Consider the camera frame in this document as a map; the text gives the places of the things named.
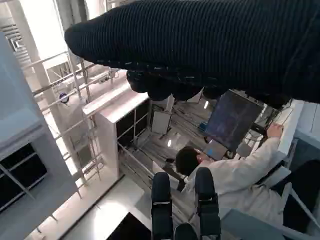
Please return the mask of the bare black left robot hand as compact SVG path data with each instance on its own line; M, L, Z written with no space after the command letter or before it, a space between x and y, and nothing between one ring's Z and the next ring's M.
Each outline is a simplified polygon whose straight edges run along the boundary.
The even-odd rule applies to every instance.
M195 213L199 233L190 223L173 225L172 196L169 175L158 172L151 189L151 238L153 240L220 240L222 236L218 195L211 171L200 167L195 175Z

